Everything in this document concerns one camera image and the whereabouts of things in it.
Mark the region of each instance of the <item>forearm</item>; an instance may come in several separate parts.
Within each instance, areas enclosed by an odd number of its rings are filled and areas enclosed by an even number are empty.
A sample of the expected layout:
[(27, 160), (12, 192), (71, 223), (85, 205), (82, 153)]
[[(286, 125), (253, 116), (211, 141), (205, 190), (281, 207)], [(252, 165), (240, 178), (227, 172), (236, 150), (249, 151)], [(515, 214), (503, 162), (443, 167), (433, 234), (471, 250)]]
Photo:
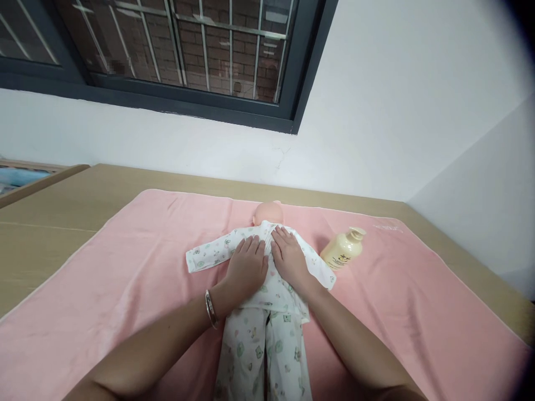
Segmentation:
[(312, 277), (296, 290), (308, 302), (344, 365), (360, 384), (371, 391), (402, 386), (423, 395), (388, 347), (317, 280)]
[[(223, 320), (239, 303), (221, 282), (210, 290), (215, 313)], [(132, 398), (150, 389), (209, 327), (204, 295), (174, 309), (126, 339), (95, 366), (66, 399), (89, 390), (111, 398)]]

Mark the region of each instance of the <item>onesie sleeve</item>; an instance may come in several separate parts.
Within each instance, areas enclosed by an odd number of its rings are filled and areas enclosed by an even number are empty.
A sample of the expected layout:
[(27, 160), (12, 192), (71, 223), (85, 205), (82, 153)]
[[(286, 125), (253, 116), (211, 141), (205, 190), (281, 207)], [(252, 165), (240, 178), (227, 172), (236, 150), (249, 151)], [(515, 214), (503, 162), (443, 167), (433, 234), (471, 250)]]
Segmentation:
[(305, 255), (305, 260), (307, 262), (308, 271), (318, 279), (318, 281), (325, 287), (327, 290), (332, 290), (334, 283), (336, 282), (336, 276), (333, 271), (327, 266), (323, 259), (316, 253), (313, 247), (308, 245), (308, 243), (295, 231), (291, 229), (295, 235), (295, 239), (301, 246), (303, 253)]
[(243, 238), (252, 235), (252, 228), (237, 228), (212, 242), (186, 252), (188, 272), (194, 273), (229, 260)]

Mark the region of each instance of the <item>brick wall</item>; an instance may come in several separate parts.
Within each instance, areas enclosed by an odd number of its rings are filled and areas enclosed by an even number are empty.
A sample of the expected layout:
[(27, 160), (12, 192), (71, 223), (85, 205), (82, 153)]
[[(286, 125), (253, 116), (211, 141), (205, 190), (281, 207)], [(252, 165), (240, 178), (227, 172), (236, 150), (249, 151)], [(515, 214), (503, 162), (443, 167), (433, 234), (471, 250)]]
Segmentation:
[[(105, 72), (99, 60), (96, 48), (85, 27), (81, 12), (73, 9), (70, 0), (55, 0), (63, 9), (62, 14), (81, 50), (88, 67), (92, 70)], [(95, 35), (105, 54), (112, 72), (132, 77), (130, 66), (117, 34), (114, 21), (109, 9), (98, 0), (82, 0), (85, 7), (94, 11), (87, 13)], [(289, 0), (274, 0), (265, 5), (266, 11), (288, 14)], [(163, 0), (142, 0), (147, 7), (165, 10)], [(248, 28), (258, 28), (259, 0), (233, 0), (232, 24)], [(189, 17), (199, 15), (198, 0), (176, 0), (177, 13)], [(158, 82), (152, 55), (145, 36), (145, 30), (139, 12), (126, 13), (115, 11), (123, 39), (127, 45), (136, 78)], [(228, 1), (203, 0), (203, 14), (213, 21), (229, 23)], [(162, 83), (167, 85), (181, 85), (177, 71), (172, 32), (169, 31), (166, 17), (145, 14), (150, 38), (158, 64), (158, 71)], [(286, 24), (274, 23), (262, 19), (263, 30), (285, 33)], [(207, 90), (205, 65), (208, 65), (210, 91), (233, 96), (253, 98), (253, 83), (255, 76), (257, 35), (233, 31), (232, 38), (232, 78), (233, 87), (230, 88), (230, 32), (225, 29), (205, 26), (207, 60), (202, 46), (201, 25), (185, 21), (178, 22), (180, 45), (182, 48), (187, 87), (197, 90)], [(279, 76), (280, 60), (283, 41), (277, 41), (263, 36), (260, 37), (258, 67), (256, 75), (256, 99), (273, 102), (277, 79)]]

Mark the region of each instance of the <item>window bar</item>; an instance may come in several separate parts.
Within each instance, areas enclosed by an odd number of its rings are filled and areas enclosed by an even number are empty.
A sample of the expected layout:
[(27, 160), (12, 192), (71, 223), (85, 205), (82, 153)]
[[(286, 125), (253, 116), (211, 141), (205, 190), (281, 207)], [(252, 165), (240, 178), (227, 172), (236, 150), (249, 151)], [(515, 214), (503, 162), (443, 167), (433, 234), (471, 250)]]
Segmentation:
[(93, 39), (93, 43), (96, 46), (96, 50), (99, 52), (100, 59), (102, 60), (102, 64), (104, 64), (104, 68), (106, 69), (107, 73), (110, 73), (110, 68), (108, 67), (108, 63), (106, 62), (106, 57), (104, 57), (104, 53), (102, 53), (102, 49), (100, 48), (99, 41), (96, 39), (95, 32), (93, 31), (93, 28), (91, 27), (91, 24), (89, 23), (89, 19), (85, 12), (83, 11), (84, 6), (82, 6), (82, 3), (80, 0), (76, 0), (76, 4), (78, 5), (80, 12), (82, 13), (82, 16), (84, 18), (85, 24), (87, 25), (87, 28), (89, 29), (89, 34), (91, 35), (91, 38)]
[(17, 35), (15, 34), (15, 32), (13, 32), (13, 30), (11, 29), (11, 26), (9, 26), (9, 24), (7, 23), (7, 21), (5, 20), (4, 16), (2, 15), (2, 13), (0, 13), (0, 21), (2, 21), (2, 23), (4, 24), (4, 26), (6, 27), (7, 31), (9, 32), (9, 34), (11, 35), (11, 37), (13, 38), (13, 40), (15, 41), (15, 43), (17, 44), (18, 48), (21, 50), (21, 52), (24, 54), (24, 56), (30, 60), (30, 61), (33, 61), (32, 60), (32, 57), (30, 57), (30, 55), (28, 54), (28, 52), (26, 51), (26, 49), (24, 48), (24, 45), (21, 43), (21, 41), (18, 39)]
[(43, 37), (43, 35), (41, 34), (41, 32), (39, 31), (39, 29), (37, 28), (37, 26), (35, 25), (35, 23), (33, 22), (32, 20), (32, 17), (30, 17), (30, 14), (28, 13), (28, 10), (26, 10), (26, 7), (24, 6), (24, 4), (22, 3), (21, 0), (17, 0), (17, 3), (18, 5), (20, 6), (22, 12), (24, 13), (24, 15), (26, 16), (26, 19), (28, 20), (28, 22), (30, 23), (30, 25), (32, 26), (33, 30), (35, 31), (35, 34), (37, 35), (37, 37), (39, 38), (39, 40), (41, 41), (41, 43), (43, 44), (43, 47), (45, 48), (46, 52), (48, 53), (48, 55), (50, 56), (50, 59), (52, 59), (52, 61), (54, 62), (54, 64), (57, 64), (59, 65), (56, 57), (54, 56), (54, 53), (52, 53), (52, 50), (50, 49), (50, 47), (48, 46), (48, 43), (45, 41), (45, 38)]
[[(202, 15), (202, 0), (199, 0), (199, 16), (201, 17), (201, 21), (203, 20), (204, 16)], [(205, 55), (205, 74), (206, 74), (206, 89), (208, 92), (210, 92), (210, 74), (208, 73), (208, 52), (206, 51), (206, 33), (205, 33), (205, 25), (201, 24), (201, 35), (202, 35), (202, 52)]]
[[(230, 26), (232, 26), (232, 0), (228, 0), (228, 24)], [(233, 76), (232, 74), (234, 73), (234, 67), (232, 66), (232, 53), (233, 53), (233, 49), (232, 49), (232, 30), (229, 30), (228, 31), (228, 38), (230, 39), (229, 40), (229, 44), (230, 46), (228, 47), (228, 51), (229, 51), (229, 60), (230, 60), (230, 63), (229, 63), (229, 72), (228, 72), (228, 77), (229, 77), (229, 81), (228, 81), (228, 91), (230, 92), (230, 94), (232, 95), (233, 93), (233, 86), (234, 86), (234, 83), (232, 82), (233, 81)]]
[[(258, 30), (262, 27), (262, 8), (264, 0), (260, 0), (260, 12), (258, 13)], [(258, 72), (258, 53), (260, 52), (260, 35), (256, 35), (255, 78), (252, 84), (252, 98), (256, 99), (256, 74)]]
[(184, 64), (184, 57), (182, 55), (182, 46), (180, 45), (180, 34), (178, 31), (177, 14), (174, 10), (174, 0), (171, 0), (171, 10), (174, 16), (173, 29), (174, 29), (175, 36), (177, 38), (178, 58), (180, 59), (180, 65), (182, 66), (182, 69), (181, 69), (182, 85), (188, 86), (188, 80), (186, 79), (186, 67), (185, 67), (186, 64)]
[[(290, 11), (288, 12), (288, 21), (286, 23), (286, 37), (288, 37), (288, 32), (290, 31), (290, 20), (291, 20), (291, 14), (294, 9), (294, 0), (291, 0), (290, 3)], [(279, 77), (277, 78), (277, 86), (275, 88), (275, 96), (273, 96), (273, 103), (277, 103), (279, 101), (279, 85), (280, 85), (280, 75), (283, 70), (283, 63), (284, 63), (284, 54), (286, 53), (286, 39), (284, 40), (283, 44), (283, 54), (280, 56), (280, 65), (279, 65)]]
[(171, 36), (171, 41), (173, 42), (173, 53), (174, 53), (174, 63), (177, 65), (177, 74), (180, 84), (182, 84), (182, 74), (180, 72), (180, 64), (178, 63), (178, 54), (177, 54), (177, 39), (173, 35), (173, 20), (171, 12), (169, 11), (169, 4), (167, 0), (164, 0), (163, 3), (166, 5), (166, 14), (167, 14), (167, 23), (169, 24), (169, 35)]
[[(137, 12), (144, 12), (145, 14), (152, 14), (152, 15), (157, 15), (161, 17), (167, 17), (167, 14), (164, 10), (158, 10), (156, 8), (150, 8), (150, 7), (145, 7), (145, 6), (139, 7), (136, 4), (130, 4), (130, 3), (123, 2), (123, 1), (115, 1), (114, 3), (115, 3), (115, 6), (119, 8), (137, 11)], [(198, 18), (181, 15), (181, 14), (178, 14), (176, 11), (173, 11), (173, 12), (174, 12), (175, 18), (179, 21), (186, 21), (186, 22), (190, 22), (190, 23), (194, 23), (198, 25), (209, 25), (209, 26), (213, 26), (213, 27), (221, 28), (225, 30), (233, 30), (236, 32), (250, 33), (252, 35), (265, 36), (266, 38), (269, 38), (269, 39), (275, 39), (275, 40), (286, 39), (286, 35), (284, 35), (283, 33), (263, 31), (263, 30), (253, 29), (253, 28), (241, 27), (237, 25), (229, 25), (227, 23), (216, 22), (216, 21), (209, 21), (209, 22), (206, 20), (199, 21)]]
[[(141, 0), (138, 0), (138, 6), (141, 7)], [(141, 20), (143, 21), (143, 28), (145, 28), (145, 37), (147, 38), (147, 43), (149, 44), (150, 55), (152, 56), (152, 62), (154, 63), (154, 70), (156, 71), (156, 77), (158, 82), (162, 82), (160, 77), (160, 70), (158, 69), (158, 63), (156, 62), (156, 55), (154, 54), (154, 48), (152, 47), (152, 40), (150, 40), (149, 27), (147, 26), (147, 19), (145, 18), (145, 13), (140, 11)]]
[(123, 44), (124, 53), (127, 56), (128, 64), (130, 65), (130, 70), (132, 72), (132, 76), (136, 78), (135, 71), (134, 71), (134, 65), (132, 64), (132, 59), (130, 58), (130, 54), (128, 53), (127, 45), (124, 42), (123, 34), (121, 33), (121, 28), (119, 27), (119, 23), (117, 22), (117, 17), (115, 16), (115, 10), (113, 10), (112, 6), (108, 6), (110, 8), (111, 16), (113, 17), (113, 22), (115, 22), (115, 28), (117, 28), (117, 33), (119, 34), (119, 39), (121, 39), (121, 43)]

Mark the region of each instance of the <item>wooden table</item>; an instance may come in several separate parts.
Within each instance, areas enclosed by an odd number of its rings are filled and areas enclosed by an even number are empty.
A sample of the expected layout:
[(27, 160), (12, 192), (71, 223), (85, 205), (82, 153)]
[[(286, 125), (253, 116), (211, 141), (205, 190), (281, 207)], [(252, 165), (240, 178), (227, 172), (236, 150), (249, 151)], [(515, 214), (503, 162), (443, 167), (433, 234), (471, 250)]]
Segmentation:
[(141, 191), (279, 200), (402, 220), (505, 324), (531, 343), (535, 307), (403, 202), (99, 164), (0, 209), (0, 316), (50, 277)]

